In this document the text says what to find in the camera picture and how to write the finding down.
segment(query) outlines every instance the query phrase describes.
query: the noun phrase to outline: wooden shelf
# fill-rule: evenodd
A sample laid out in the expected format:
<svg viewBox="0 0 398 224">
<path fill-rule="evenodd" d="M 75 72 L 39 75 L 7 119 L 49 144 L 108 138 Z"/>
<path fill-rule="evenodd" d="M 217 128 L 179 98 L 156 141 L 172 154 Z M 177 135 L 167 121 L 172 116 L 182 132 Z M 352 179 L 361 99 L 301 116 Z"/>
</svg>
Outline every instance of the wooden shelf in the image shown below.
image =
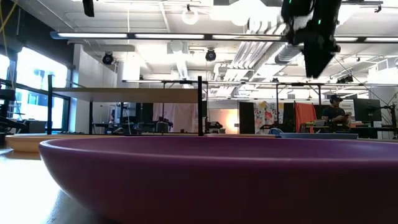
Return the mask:
<svg viewBox="0 0 398 224">
<path fill-rule="evenodd" d="M 198 103 L 195 89 L 53 88 L 53 92 L 92 102 Z"/>
</svg>

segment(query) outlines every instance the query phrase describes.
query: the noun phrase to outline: fluorescent light fixture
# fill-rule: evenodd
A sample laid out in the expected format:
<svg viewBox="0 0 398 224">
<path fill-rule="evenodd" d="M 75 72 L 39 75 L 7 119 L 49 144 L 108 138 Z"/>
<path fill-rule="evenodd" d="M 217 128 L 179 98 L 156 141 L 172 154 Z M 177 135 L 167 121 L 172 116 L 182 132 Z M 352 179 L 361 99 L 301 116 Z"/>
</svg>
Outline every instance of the fluorescent light fixture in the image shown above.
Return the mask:
<svg viewBox="0 0 398 224">
<path fill-rule="evenodd" d="M 135 34 L 137 39 L 195 39 L 205 38 L 203 34 Z"/>
<path fill-rule="evenodd" d="M 229 81 L 208 81 L 209 84 L 245 84 L 245 82 L 229 82 Z"/>
<path fill-rule="evenodd" d="M 267 40 L 267 41 L 280 41 L 280 35 L 213 35 L 215 40 Z"/>
<path fill-rule="evenodd" d="M 345 84 L 340 84 L 340 83 L 325 83 L 325 86 L 359 86 L 358 84 L 354 83 L 345 83 Z"/>
<path fill-rule="evenodd" d="M 228 100 L 227 97 L 208 97 L 209 100 Z"/>
<path fill-rule="evenodd" d="M 357 37 L 336 37 L 337 42 L 356 42 L 358 40 Z"/>
<path fill-rule="evenodd" d="M 263 83 L 263 82 L 247 82 L 248 85 L 276 85 L 276 83 Z"/>
<path fill-rule="evenodd" d="M 128 83 L 162 83 L 160 80 L 123 80 Z"/>
<path fill-rule="evenodd" d="M 249 97 L 247 97 L 247 98 L 242 98 L 242 97 L 234 97 L 234 98 L 231 98 L 232 100 L 252 100 L 253 98 L 249 98 Z"/>
<path fill-rule="evenodd" d="M 365 42 L 398 42 L 397 37 L 368 37 Z"/>
<path fill-rule="evenodd" d="M 397 87 L 398 84 L 377 84 L 377 83 L 366 83 L 364 86 L 375 86 L 375 87 Z"/>
<path fill-rule="evenodd" d="M 113 33 L 58 33 L 58 36 L 64 38 L 98 38 L 98 39 L 106 39 L 106 38 L 127 38 L 127 34 L 113 34 Z"/>
</svg>

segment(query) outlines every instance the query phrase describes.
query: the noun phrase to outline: security camera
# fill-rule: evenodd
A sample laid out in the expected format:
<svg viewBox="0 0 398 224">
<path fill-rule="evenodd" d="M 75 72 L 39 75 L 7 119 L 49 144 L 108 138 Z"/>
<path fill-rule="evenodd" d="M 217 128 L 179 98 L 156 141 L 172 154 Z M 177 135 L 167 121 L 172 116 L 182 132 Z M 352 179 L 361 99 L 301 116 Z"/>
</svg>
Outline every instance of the security camera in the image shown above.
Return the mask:
<svg viewBox="0 0 398 224">
<path fill-rule="evenodd" d="M 216 60 L 216 52 L 214 52 L 214 49 L 208 49 L 206 53 L 206 61 L 212 62 Z"/>
<path fill-rule="evenodd" d="M 105 52 L 105 56 L 102 58 L 102 62 L 105 65 L 112 65 L 114 62 L 114 58 L 112 56 L 112 52 Z"/>
</svg>

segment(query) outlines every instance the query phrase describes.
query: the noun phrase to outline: white pipe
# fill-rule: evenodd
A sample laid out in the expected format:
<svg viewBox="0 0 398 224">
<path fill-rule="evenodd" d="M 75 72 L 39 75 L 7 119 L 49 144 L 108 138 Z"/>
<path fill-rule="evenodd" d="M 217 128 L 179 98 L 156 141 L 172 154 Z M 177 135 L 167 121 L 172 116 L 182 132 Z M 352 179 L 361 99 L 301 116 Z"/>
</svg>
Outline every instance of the white pipe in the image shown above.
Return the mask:
<svg viewBox="0 0 398 224">
<path fill-rule="evenodd" d="M 159 7 L 160 7 L 160 11 L 162 12 L 162 16 L 163 16 L 164 23 L 166 25 L 167 32 L 171 32 L 170 26 L 169 26 L 169 22 L 167 20 L 166 13 L 165 13 L 165 10 L 164 10 L 163 2 L 159 3 Z"/>
</svg>

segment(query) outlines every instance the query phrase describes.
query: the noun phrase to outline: wooden table surface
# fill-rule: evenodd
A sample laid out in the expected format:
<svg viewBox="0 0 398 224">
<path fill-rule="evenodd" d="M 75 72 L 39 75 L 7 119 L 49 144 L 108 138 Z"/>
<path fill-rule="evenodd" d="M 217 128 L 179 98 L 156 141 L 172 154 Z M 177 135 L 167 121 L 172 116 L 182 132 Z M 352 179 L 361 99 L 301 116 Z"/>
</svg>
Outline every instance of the wooden table surface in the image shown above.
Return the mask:
<svg viewBox="0 0 398 224">
<path fill-rule="evenodd" d="M 0 149 L 1 224 L 117 224 L 65 195 L 38 154 Z"/>
</svg>

